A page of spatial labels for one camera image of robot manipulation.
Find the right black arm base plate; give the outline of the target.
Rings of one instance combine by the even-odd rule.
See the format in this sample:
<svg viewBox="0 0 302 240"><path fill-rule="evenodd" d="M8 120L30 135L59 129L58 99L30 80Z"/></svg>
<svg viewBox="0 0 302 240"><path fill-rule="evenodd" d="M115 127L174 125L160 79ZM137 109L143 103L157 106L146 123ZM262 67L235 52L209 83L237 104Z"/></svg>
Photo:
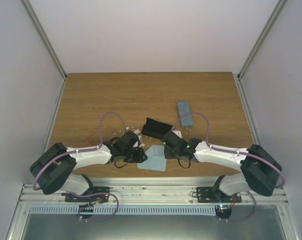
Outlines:
<svg viewBox="0 0 302 240"><path fill-rule="evenodd" d="M198 203L241 203L241 194L235 193L227 195L216 187L197 187L191 193L191 197L196 198Z"/></svg>

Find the green glasses case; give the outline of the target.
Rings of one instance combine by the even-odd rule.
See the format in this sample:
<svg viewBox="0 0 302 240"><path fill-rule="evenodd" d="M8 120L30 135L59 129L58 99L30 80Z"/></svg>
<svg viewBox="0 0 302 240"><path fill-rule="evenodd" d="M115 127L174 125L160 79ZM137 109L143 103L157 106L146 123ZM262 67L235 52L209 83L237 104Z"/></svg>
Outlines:
<svg viewBox="0 0 302 240"><path fill-rule="evenodd" d="M191 108L188 101L178 101L177 110L180 118L180 126L182 128L192 128L194 126L194 120L191 114Z"/></svg>

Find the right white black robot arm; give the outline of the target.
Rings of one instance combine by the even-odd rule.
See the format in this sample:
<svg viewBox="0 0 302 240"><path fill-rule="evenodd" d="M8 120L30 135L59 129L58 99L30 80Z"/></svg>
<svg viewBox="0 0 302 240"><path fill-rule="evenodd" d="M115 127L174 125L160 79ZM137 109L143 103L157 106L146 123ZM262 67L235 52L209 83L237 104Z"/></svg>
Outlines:
<svg viewBox="0 0 302 240"><path fill-rule="evenodd" d="M212 163L236 170L233 175L221 175L212 188L212 196L219 203L230 196L246 191L270 197L282 177L281 165L260 145L249 148L230 148L209 144L192 138L186 141L175 131L161 139L164 153L188 163Z"/></svg>

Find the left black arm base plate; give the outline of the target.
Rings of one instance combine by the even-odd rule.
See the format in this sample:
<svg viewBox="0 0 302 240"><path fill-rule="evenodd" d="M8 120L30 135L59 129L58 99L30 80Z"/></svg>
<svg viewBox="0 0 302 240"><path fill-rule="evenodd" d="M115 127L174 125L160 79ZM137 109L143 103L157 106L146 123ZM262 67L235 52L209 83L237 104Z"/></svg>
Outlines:
<svg viewBox="0 0 302 240"><path fill-rule="evenodd" d="M90 187L80 197L71 194L70 192L62 193L65 202L68 203L107 203L109 201L110 188L108 186L93 186Z"/></svg>

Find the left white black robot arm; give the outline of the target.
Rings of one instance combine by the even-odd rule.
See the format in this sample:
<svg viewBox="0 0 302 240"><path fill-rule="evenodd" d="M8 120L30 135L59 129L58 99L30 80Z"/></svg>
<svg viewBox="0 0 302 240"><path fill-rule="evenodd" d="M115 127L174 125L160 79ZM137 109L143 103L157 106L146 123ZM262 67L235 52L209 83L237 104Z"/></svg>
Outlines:
<svg viewBox="0 0 302 240"><path fill-rule="evenodd" d="M125 165L143 163L148 157L140 144L141 138L132 131L91 147L55 143L29 168L34 177L32 188L45 195L65 191L89 202L94 197L94 185L87 176L73 171L93 165L116 165L119 161Z"/></svg>

